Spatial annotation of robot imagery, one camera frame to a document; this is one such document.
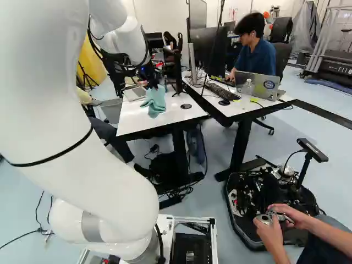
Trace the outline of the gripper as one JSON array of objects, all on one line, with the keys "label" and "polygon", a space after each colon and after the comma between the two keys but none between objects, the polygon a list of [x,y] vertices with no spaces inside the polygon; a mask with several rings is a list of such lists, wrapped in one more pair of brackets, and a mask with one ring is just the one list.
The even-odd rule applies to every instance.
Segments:
[{"label": "gripper", "polygon": [[148,62],[140,67],[140,78],[148,82],[148,88],[155,88],[158,90],[162,75],[156,70],[152,62]]}]

